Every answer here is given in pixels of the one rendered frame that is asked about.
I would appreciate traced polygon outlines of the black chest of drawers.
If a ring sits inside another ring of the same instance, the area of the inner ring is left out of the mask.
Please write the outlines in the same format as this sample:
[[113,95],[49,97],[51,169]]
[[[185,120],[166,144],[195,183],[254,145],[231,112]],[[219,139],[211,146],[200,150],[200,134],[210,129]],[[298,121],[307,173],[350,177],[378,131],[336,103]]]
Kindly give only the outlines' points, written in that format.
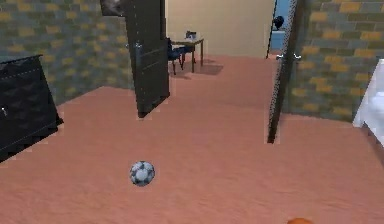
[[0,163],[57,132],[64,123],[41,57],[0,62]]

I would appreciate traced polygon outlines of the white bed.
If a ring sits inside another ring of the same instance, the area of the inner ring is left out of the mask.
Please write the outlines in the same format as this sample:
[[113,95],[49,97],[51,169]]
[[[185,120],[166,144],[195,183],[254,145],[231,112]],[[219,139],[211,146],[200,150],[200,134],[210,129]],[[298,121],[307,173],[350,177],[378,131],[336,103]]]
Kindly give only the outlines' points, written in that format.
[[384,59],[380,59],[353,120],[354,127],[367,125],[384,147]]

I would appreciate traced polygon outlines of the brown wooden table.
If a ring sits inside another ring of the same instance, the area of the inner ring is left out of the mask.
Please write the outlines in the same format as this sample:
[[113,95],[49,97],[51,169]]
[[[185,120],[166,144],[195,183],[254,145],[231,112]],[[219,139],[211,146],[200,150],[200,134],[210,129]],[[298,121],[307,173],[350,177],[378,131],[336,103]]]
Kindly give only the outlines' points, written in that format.
[[195,72],[195,48],[197,46],[200,46],[200,66],[204,65],[204,39],[203,38],[195,38],[195,39],[184,39],[184,40],[178,40],[178,41],[172,41],[172,45],[185,45],[188,47],[193,47],[194,50],[191,52],[191,72]]

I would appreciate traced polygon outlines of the dark framed wall picture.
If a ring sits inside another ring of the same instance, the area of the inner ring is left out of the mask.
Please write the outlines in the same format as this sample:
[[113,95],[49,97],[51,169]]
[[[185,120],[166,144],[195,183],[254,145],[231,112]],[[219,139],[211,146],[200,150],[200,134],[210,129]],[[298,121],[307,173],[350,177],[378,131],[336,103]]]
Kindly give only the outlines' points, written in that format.
[[103,16],[123,17],[123,0],[100,0],[101,12]]

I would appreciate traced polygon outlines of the dark blue chair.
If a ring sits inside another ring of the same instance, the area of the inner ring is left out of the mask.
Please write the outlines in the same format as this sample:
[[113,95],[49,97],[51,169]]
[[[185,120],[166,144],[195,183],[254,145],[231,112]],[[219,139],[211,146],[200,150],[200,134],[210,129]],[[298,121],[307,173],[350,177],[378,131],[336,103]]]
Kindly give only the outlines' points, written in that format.
[[176,74],[175,61],[178,61],[181,69],[184,69],[185,55],[195,50],[193,46],[182,46],[174,48],[170,38],[167,39],[167,57],[172,62],[173,74]]

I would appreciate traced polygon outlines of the black and white soccer ball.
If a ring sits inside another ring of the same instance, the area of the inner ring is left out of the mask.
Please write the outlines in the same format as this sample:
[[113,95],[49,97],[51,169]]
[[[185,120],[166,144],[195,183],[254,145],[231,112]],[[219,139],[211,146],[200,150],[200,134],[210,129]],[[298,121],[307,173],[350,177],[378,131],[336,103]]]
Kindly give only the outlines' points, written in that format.
[[148,185],[155,177],[154,166],[147,161],[137,161],[130,169],[130,180],[139,187]]

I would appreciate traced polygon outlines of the dark speckled room door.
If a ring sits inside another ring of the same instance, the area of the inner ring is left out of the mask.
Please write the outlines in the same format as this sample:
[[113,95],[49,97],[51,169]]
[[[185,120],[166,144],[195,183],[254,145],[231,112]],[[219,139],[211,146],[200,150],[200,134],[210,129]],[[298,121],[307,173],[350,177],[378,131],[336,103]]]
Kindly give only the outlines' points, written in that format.
[[[280,54],[296,53],[296,43],[301,19],[305,11],[305,0],[291,0],[287,27],[284,34],[283,48]],[[294,60],[277,60],[278,67],[274,78],[273,93],[269,106],[269,123],[267,142],[273,144],[276,139],[280,115],[285,98],[286,88],[290,81]]]

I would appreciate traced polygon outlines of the black room door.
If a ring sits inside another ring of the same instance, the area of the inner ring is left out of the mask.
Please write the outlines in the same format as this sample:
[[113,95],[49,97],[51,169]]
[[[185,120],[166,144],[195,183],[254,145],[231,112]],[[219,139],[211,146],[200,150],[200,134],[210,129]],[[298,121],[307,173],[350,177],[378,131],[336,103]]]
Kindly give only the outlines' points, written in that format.
[[[138,117],[144,118],[170,96],[165,0],[125,0],[122,4],[133,73]],[[135,43],[143,46],[135,66]]]

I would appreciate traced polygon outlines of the orange basketball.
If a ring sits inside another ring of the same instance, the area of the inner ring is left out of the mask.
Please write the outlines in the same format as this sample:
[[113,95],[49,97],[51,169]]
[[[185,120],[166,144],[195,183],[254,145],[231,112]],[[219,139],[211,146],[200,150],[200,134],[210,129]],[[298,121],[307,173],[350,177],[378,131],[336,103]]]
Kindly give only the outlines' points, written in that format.
[[306,218],[293,218],[288,220],[287,224],[314,224],[311,220]]

